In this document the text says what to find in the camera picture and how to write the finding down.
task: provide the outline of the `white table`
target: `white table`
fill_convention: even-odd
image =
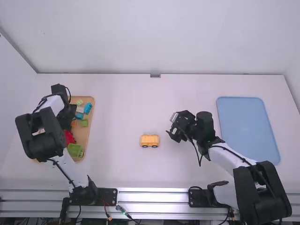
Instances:
[[[139,191],[150,191],[154,196],[159,195],[157,191],[164,193],[157,198],[142,195],[134,198],[130,195],[121,201],[128,203],[129,209],[140,218],[146,218],[147,213],[149,217],[155,214],[156,218],[162,218],[163,215],[167,215],[163,218],[187,218],[184,213],[188,212],[191,212],[188,218],[224,218],[224,209],[210,210],[211,214],[206,209],[190,209],[184,192],[192,185],[204,188],[219,180],[232,181],[232,177],[205,159],[199,168],[193,146],[188,142],[178,144],[165,132],[170,129],[169,118],[172,113],[187,109],[194,114],[199,111],[211,112],[216,133],[221,136],[216,106],[219,96],[260,97],[264,101],[281,155],[281,163],[276,169],[286,191],[292,194],[290,199],[300,203],[297,194],[300,193],[300,177],[297,176],[297,171],[300,171],[297,141],[300,115],[282,75],[162,75],[161,78],[150,78],[150,75],[41,74],[37,76],[24,113],[32,111],[41,97],[51,92],[50,86],[56,83],[68,86],[72,95],[89,95],[96,101],[86,157],[77,164],[80,170],[87,173],[97,186],[119,187],[125,190],[124,194],[136,195]],[[139,138],[145,133],[160,135],[161,146],[157,149],[141,148]],[[29,201],[35,197],[45,201],[56,200],[44,204],[47,205],[45,210],[55,215],[60,209],[53,209],[54,205],[51,204],[60,207],[59,200],[68,195],[63,175],[56,168],[28,159],[17,133],[2,166],[1,178],[0,188],[7,190],[2,193],[7,199],[22,198]],[[18,191],[19,197],[8,195],[13,195],[12,192],[17,194],[12,189],[21,189]],[[36,192],[31,193],[37,189],[41,196],[36,197]],[[156,205],[141,207],[141,204],[135,206],[132,202],[152,202]],[[180,210],[181,207],[174,203],[182,203],[182,207],[186,208]],[[23,210],[29,210],[23,204],[11,204],[5,210],[17,208],[17,215],[21,216]],[[34,205],[31,213],[34,214],[40,207],[39,204]],[[77,209],[72,210],[71,216],[76,216]],[[82,216],[105,217],[99,211],[103,212],[102,207],[88,207],[83,210]],[[298,206],[293,206],[293,214],[300,215]]]

